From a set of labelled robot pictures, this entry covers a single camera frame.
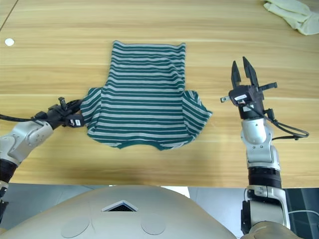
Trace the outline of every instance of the striped shirt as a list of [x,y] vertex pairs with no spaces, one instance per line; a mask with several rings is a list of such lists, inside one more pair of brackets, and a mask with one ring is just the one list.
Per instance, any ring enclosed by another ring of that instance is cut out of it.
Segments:
[[81,105],[88,135],[117,148],[163,150],[192,142],[212,112],[184,88],[185,44],[115,41],[106,85],[91,88]]

